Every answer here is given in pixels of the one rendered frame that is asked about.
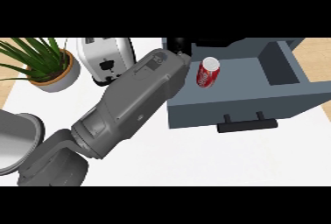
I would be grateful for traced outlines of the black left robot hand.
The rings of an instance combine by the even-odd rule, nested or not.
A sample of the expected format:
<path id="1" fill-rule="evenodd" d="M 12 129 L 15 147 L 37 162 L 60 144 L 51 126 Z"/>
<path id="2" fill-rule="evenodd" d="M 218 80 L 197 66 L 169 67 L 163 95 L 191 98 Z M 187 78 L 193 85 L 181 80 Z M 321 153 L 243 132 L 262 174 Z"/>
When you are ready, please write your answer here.
<path id="1" fill-rule="evenodd" d="M 190 38 L 167 38 L 167 49 L 175 53 L 193 55 L 193 42 Z"/>

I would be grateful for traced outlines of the grey drawer front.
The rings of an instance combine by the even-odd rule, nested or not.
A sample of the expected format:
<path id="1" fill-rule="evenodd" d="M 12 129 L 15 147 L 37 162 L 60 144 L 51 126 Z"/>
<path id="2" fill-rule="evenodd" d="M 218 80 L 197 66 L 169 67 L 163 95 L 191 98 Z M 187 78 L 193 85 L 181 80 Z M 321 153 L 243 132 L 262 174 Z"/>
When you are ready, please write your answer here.
<path id="1" fill-rule="evenodd" d="M 243 85 L 219 83 L 212 88 L 187 84 L 167 101 L 169 125 L 172 129 L 258 119 L 286 119 L 331 100 L 331 81 L 287 85 Z"/>

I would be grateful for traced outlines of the green plant in white pot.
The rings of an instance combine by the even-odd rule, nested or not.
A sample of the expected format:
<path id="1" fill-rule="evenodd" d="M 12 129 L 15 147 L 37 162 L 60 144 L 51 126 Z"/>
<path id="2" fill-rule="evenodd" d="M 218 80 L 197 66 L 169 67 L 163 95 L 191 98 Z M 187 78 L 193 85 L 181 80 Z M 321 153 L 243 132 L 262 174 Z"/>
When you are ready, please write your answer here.
<path id="1" fill-rule="evenodd" d="M 18 46 L 0 40 L 0 53 L 26 64 L 26 68 L 0 63 L 0 67 L 12 69 L 26 75 L 15 81 L 28 81 L 48 93 L 65 90 L 77 81 L 80 75 L 79 60 L 68 50 L 68 45 L 60 47 L 55 38 L 12 38 Z"/>

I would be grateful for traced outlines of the silver metal pot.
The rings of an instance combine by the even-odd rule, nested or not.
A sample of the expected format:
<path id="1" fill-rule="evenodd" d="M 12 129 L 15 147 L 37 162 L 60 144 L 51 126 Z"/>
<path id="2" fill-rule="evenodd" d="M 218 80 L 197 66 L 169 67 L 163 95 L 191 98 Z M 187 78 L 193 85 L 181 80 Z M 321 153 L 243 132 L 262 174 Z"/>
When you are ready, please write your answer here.
<path id="1" fill-rule="evenodd" d="M 36 115 L 0 109 L 0 176 L 15 172 L 43 143 L 46 127 Z"/>

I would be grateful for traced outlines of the grey drawer cabinet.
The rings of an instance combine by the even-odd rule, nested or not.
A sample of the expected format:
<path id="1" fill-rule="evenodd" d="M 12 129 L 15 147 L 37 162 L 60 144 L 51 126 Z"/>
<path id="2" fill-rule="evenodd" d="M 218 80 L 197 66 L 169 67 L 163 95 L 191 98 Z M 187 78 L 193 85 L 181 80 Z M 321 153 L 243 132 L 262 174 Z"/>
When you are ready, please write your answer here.
<path id="1" fill-rule="evenodd" d="M 331 101 L 331 81 L 312 82 L 297 63 L 293 50 L 300 38 L 246 38 L 226 47 L 191 47 L 191 71 L 187 83 L 169 100 L 172 106 L 207 102 L 320 105 Z M 221 61 L 221 74 L 212 87 L 197 85 L 198 65 L 206 57 Z"/>

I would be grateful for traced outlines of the red soda can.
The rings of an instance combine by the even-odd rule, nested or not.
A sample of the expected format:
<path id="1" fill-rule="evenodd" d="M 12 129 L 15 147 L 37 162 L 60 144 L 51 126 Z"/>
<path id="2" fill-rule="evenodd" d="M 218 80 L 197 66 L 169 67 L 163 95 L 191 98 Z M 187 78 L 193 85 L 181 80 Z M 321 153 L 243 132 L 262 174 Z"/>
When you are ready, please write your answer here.
<path id="1" fill-rule="evenodd" d="M 221 73 L 221 61 L 215 57 L 207 57 L 200 64 L 197 73 L 197 84 L 201 88 L 209 88 Z"/>

